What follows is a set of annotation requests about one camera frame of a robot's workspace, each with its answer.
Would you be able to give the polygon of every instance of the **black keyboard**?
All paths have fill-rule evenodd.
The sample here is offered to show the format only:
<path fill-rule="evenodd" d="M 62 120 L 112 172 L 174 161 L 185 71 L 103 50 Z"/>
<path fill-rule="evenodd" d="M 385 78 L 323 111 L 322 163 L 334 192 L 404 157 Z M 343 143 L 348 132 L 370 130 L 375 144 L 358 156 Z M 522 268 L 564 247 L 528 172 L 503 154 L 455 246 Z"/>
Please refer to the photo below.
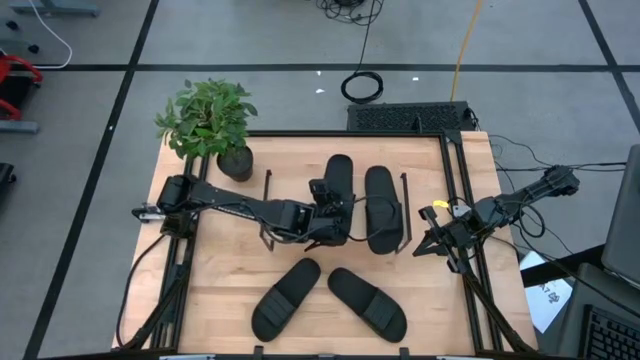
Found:
<path fill-rule="evenodd" d="M 580 339 L 585 359 L 640 359 L 640 325 L 586 305 Z"/>
<path fill-rule="evenodd" d="M 350 105 L 348 130 L 395 130 L 441 132 L 475 130 L 471 117 L 465 116 L 466 101 L 406 104 Z"/>

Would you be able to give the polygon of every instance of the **slipper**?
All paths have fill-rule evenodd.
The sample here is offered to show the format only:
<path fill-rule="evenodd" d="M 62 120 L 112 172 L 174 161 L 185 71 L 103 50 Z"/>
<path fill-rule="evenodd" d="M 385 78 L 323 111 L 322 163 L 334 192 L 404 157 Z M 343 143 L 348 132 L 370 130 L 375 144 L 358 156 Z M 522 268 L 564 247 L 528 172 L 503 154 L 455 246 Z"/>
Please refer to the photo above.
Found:
<path fill-rule="evenodd" d="M 345 268 L 329 275 L 329 290 L 383 339 L 397 343 L 407 333 L 407 317 L 384 291 Z"/>
<path fill-rule="evenodd" d="M 347 241 L 349 231 L 351 231 L 351 218 L 353 217 L 353 161 L 347 155 L 333 155 L 327 162 L 324 178 L 329 184 L 329 188 L 334 191 L 342 205 L 342 222 L 338 225 L 340 232 L 345 234 L 344 241 Z"/>
<path fill-rule="evenodd" d="M 373 166 L 364 177 L 367 198 L 367 243 L 374 254 L 392 253 L 404 236 L 402 205 L 398 202 L 391 173 L 384 166 Z"/>
<path fill-rule="evenodd" d="M 263 342 L 275 339 L 287 325 L 302 300 L 320 278 L 320 266 L 305 258 L 298 261 L 256 306 L 251 329 Z"/>

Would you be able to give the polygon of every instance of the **wooden tabletop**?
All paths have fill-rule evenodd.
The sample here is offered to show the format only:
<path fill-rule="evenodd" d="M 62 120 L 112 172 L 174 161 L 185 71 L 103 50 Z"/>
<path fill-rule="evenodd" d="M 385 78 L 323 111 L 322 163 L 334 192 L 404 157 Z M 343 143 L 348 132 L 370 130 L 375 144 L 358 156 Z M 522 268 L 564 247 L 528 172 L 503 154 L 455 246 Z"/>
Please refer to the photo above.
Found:
<path fill-rule="evenodd" d="M 463 133 L 467 167 L 476 200 L 500 193 L 491 148 L 486 133 Z M 452 274 L 446 258 L 434 255 L 414 258 L 411 253 L 428 224 L 418 209 L 434 200 L 446 200 L 439 142 L 432 138 L 354 137 L 256 137 L 248 145 L 255 157 L 253 177 L 236 183 L 224 176 L 215 162 L 207 181 L 214 186 L 261 199 L 265 173 L 272 171 L 269 198 L 312 202 L 308 181 L 321 178 L 329 157 L 346 154 L 354 163 L 354 192 L 364 195 L 364 174 L 373 165 L 384 165 L 394 178 L 403 202 L 400 175 L 407 174 L 413 241 L 399 255 L 374 255 L 365 243 L 348 242 L 339 248 L 303 252 L 307 245 L 276 244 L 270 253 L 258 237 L 257 223 L 232 215 L 202 213 L 187 295 L 179 351 L 182 353 L 247 354 L 264 345 L 267 354 L 343 355 L 398 354 L 408 347 L 412 355 L 473 354 L 462 278 Z M 450 148 L 458 194 L 462 193 L 455 152 Z M 183 172 L 184 162 L 167 147 L 161 147 L 149 202 L 155 203 L 167 176 Z M 437 210 L 440 223 L 450 216 Z M 141 226 L 135 258 L 158 237 L 160 222 Z M 354 211 L 354 237 L 365 235 L 364 204 Z M 511 241 L 508 229 L 497 237 Z M 123 318 L 122 334 L 131 338 L 158 301 L 168 249 L 168 240 L 140 264 L 131 282 Z M 513 249 L 487 241 L 485 253 L 496 305 L 514 329 L 537 347 L 518 261 Z M 261 344 L 251 331 L 251 314 L 260 298 L 298 260 L 310 257 L 322 269 L 315 288 L 303 301 L 278 338 Z M 408 331 L 399 344 L 375 335 L 327 288 L 327 277 L 345 267 L 380 287 L 404 309 Z M 485 348 L 490 348 L 486 313 L 478 303 Z"/>

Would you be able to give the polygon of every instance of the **gray floor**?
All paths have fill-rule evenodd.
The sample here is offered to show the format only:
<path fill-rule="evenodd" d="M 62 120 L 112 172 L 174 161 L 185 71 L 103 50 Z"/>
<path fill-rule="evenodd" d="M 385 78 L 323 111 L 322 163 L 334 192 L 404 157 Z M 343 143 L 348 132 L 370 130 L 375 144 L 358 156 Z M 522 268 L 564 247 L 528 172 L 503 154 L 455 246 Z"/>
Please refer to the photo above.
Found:
<path fill-rule="evenodd" d="M 39 43 L 36 63 L 66 53 L 30 16 L 13 15 L 0 0 L 0 17 L 23 30 L 5 36 Z M 98 1 L 97 19 L 47 18 L 74 48 L 72 64 L 126 64 L 149 0 Z M 367 63 L 451 64 L 458 55 L 475 1 L 387 1 L 371 28 Z M 589 0 L 620 64 L 640 64 L 633 36 L 640 3 Z M 364 28 L 328 20 L 313 1 L 160 0 L 141 64 L 354 63 Z M 605 64 L 576 0 L 486 1 L 465 63 Z M 252 129 L 344 129 L 348 101 L 340 71 L 229 73 L 137 72 L 89 208 L 67 280 L 40 356 L 107 351 L 139 224 L 129 215 L 148 194 L 158 140 L 152 118 L 185 78 L 241 82 L 260 112 Z M 445 101 L 451 72 L 381 72 L 378 102 Z M 21 357 L 42 305 L 120 87 L 121 72 L 47 72 L 25 112 L 36 136 L 0 134 L 0 161 L 16 165 L 20 181 L 0 216 L 0 359 Z M 640 96 L 640 74 L 624 75 Z M 354 82 L 364 95 L 373 85 Z M 458 99 L 469 102 L 484 130 L 534 148 L 553 163 L 622 161 L 640 142 L 609 73 L 471 73 L 460 76 Z M 526 150 L 502 146 L 505 167 L 536 166 Z M 512 175 L 516 186 L 536 174 Z M 550 229 L 579 251 L 605 240 L 620 173 L 579 173 L 578 194 L 545 200 L 539 209 Z M 501 185 L 509 190 L 506 178 Z M 536 243 L 561 256 L 553 237 Z M 548 335 L 541 337 L 552 347 Z"/>

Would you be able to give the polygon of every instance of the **white cable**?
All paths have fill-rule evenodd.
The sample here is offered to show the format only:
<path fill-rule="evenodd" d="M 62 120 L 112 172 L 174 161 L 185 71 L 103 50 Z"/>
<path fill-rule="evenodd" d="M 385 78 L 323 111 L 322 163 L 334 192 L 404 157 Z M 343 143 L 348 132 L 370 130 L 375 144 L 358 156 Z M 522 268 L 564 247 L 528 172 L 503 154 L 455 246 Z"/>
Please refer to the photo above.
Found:
<path fill-rule="evenodd" d="M 44 23 L 44 20 L 42 20 L 42 18 L 40 17 L 40 13 L 38 12 L 38 8 L 33 3 L 33 0 L 29 0 L 29 3 L 31 4 L 31 7 L 33 8 L 33 11 L 36 13 L 36 16 L 38 17 L 38 20 L 40 20 L 40 23 L 42 24 L 42 26 L 44 26 L 45 29 L 49 30 L 51 35 L 55 36 L 56 39 L 60 40 L 60 42 L 63 43 L 64 46 L 67 47 L 67 49 L 69 49 L 69 57 L 67 58 L 67 61 L 64 62 L 64 64 L 55 65 L 55 66 L 34 66 L 34 67 L 36 69 L 45 69 L 45 70 L 46 69 L 55 70 L 55 69 L 63 69 L 63 68 L 65 68 L 71 62 L 71 58 L 73 57 L 73 49 L 71 48 L 71 46 L 69 46 L 69 44 L 67 44 L 66 41 L 62 40 L 62 38 L 60 36 L 58 36 L 58 34 L 56 34 L 55 31 L 51 30 L 51 28 L 48 27 L 47 24 Z"/>

